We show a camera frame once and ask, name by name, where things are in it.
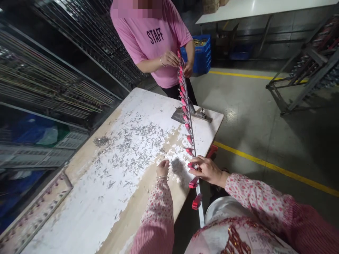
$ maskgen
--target white table in background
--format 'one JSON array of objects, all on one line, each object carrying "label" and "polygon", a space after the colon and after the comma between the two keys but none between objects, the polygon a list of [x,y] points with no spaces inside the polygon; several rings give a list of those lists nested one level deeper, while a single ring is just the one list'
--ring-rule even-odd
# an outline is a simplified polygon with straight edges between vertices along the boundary
[{"label": "white table in background", "polygon": [[[71,159],[65,172],[74,188],[22,254],[127,253],[163,159],[173,162],[168,183],[176,219],[192,179],[186,129],[171,119],[179,105],[134,89]],[[224,117],[205,113],[212,123],[193,118],[201,155],[207,154]],[[109,141],[96,146],[94,141],[103,136]]]},{"label": "white table in background", "polygon": [[221,6],[215,13],[202,15],[196,24],[200,25],[202,34],[201,25],[205,23],[270,14],[261,39],[260,54],[275,13],[317,8],[337,3],[338,0],[229,0],[226,5]]}]

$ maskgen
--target black pants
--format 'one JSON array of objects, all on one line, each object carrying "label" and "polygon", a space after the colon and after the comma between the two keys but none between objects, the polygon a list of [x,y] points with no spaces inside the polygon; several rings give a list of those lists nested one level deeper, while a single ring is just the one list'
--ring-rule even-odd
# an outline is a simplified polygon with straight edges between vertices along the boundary
[{"label": "black pants", "polygon": [[[191,102],[193,103],[193,105],[198,106],[197,100],[193,92],[191,81],[188,78],[186,78],[186,85],[187,85],[188,97],[191,99]],[[180,84],[175,85],[174,87],[171,87],[171,88],[161,88],[161,89],[167,94],[168,97],[173,98],[173,99],[179,99],[178,89],[180,89]]]}]

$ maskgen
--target concrete floor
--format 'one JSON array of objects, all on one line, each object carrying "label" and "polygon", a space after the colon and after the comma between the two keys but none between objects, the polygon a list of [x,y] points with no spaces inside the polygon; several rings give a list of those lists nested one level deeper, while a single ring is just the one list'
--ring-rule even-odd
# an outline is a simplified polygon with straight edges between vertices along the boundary
[{"label": "concrete floor", "polygon": [[[211,70],[275,75],[243,69]],[[273,97],[265,89],[269,80],[209,73],[193,77],[191,82],[199,106],[225,115],[217,142],[339,190],[336,177],[339,116],[335,109],[303,111],[282,118]],[[164,95],[159,87],[153,91]],[[339,228],[337,197],[221,148],[215,162],[221,168],[264,181],[298,202],[313,206],[325,220]],[[190,208],[194,196],[194,193],[189,195],[177,220],[173,253],[183,253],[198,228],[197,213]]]}]

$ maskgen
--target person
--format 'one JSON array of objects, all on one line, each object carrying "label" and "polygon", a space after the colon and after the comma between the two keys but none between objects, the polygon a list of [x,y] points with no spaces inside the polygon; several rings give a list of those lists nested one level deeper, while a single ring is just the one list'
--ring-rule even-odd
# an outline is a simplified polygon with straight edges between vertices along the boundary
[{"label": "person", "polygon": [[177,51],[185,47],[187,62],[184,76],[188,96],[197,101],[190,77],[195,48],[193,38],[171,0],[114,0],[111,19],[127,52],[144,73],[151,73],[156,83],[173,99],[179,99]]},{"label": "person", "polygon": [[[207,209],[206,225],[193,235],[185,253],[339,253],[339,233],[314,208],[298,204],[261,181],[221,171],[211,159],[192,159],[195,176],[224,188],[231,196]],[[156,169],[156,184],[131,253],[172,253],[173,201],[167,184],[169,161]]]}]

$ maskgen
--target gold bracelet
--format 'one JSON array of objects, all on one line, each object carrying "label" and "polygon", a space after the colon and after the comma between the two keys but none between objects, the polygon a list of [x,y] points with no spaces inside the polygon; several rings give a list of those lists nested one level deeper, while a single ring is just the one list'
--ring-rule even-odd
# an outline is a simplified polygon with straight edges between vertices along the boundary
[{"label": "gold bracelet", "polygon": [[160,56],[160,62],[161,62],[161,64],[162,64],[162,66],[163,66],[163,67],[167,67],[167,65],[164,65],[164,64],[162,63],[161,57],[162,57],[162,55]]},{"label": "gold bracelet", "polygon": [[158,180],[158,179],[160,179],[160,178],[164,178],[164,177],[167,178],[167,182],[168,182],[170,178],[169,178],[168,176],[165,176],[165,175],[164,175],[164,176],[158,176],[158,177],[156,178],[156,180]]}]

